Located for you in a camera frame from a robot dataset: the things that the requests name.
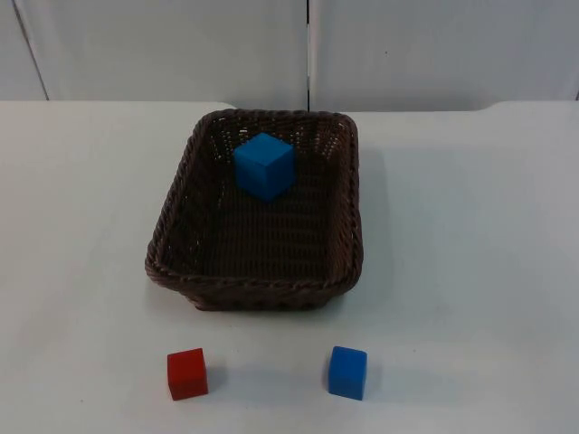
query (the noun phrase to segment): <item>toy block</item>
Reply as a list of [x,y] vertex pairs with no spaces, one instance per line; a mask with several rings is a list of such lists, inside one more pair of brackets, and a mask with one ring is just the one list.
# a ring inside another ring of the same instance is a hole
[[335,346],[327,372],[327,391],[361,401],[364,398],[367,360],[368,354],[364,351]]
[[202,348],[169,354],[166,357],[166,370],[173,401],[209,392]]
[[296,182],[294,159],[292,145],[258,134],[233,150],[237,186],[271,202]]

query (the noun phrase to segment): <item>blue cube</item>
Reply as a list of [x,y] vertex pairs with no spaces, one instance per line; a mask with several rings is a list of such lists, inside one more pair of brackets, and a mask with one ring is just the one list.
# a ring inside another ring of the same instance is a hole
[[261,133],[233,151],[238,187],[271,202],[296,182],[293,146]]
[[364,398],[367,360],[368,354],[364,351],[335,346],[327,372],[327,391],[361,401]]

